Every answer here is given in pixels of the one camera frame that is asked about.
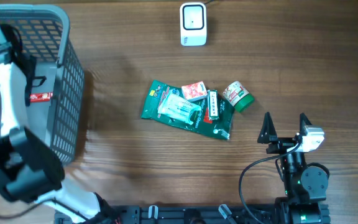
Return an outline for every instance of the plastic crate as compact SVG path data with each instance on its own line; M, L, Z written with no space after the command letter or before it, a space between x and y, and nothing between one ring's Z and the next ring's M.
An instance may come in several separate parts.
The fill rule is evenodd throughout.
M26 108L29 128L68 164L75 155L84 90L84 71L68 38L70 20L57 6L5 4L0 24L19 30L24 53L37 57L35 76L47 77L32 93L53 92L50 101Z

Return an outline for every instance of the green bag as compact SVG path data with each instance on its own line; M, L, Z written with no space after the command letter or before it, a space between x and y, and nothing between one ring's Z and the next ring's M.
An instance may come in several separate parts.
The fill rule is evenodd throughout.
M162 101L169 92L183 97L181 88L154 80L146 96L141 118L154 119L169 126L193 131L212 138L229 139L234 107L227 100L218 95L219 119L215 119L213 121L210 121L208 118L208 102L206 98L192 102L201 106L202 110L195 111L191 115L190 119L194 123L189 125L182 121L157 113L158 107L161 105Z

